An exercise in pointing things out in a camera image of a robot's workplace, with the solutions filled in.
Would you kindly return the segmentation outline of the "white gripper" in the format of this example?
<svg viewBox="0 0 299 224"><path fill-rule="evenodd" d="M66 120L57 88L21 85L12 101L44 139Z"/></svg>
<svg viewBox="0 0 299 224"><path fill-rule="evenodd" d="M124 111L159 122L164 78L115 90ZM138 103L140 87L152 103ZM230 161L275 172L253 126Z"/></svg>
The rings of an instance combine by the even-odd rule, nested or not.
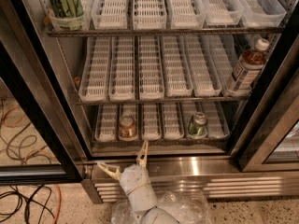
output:
<svg viewBox="0 0 299 224"><path fill-rule="evenodd" d="M150 183L147 169L149 141L143 142L137 157L136 164L127 167L121 173L121 168L116 165L98 162L97 166L107 175L120 181L120 185L129 199L134 212L147 211L157 204L155 192Z"/></svg>

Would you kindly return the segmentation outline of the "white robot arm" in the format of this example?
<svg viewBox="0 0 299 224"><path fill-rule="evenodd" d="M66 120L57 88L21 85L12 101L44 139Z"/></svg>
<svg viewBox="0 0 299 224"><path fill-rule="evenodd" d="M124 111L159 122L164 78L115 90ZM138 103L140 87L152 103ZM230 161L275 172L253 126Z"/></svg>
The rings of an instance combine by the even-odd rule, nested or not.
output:
<svg viewBox="0 0 299 224"><path fill-rule="evenodd" d="M147 170L148 148L149 141L145 140L136 157L136 164L126 167L123 171L119 166L104 162L98 162L97 166L119 181L131 205L136 224L179 224L172 215L158 206Z"/></svg>

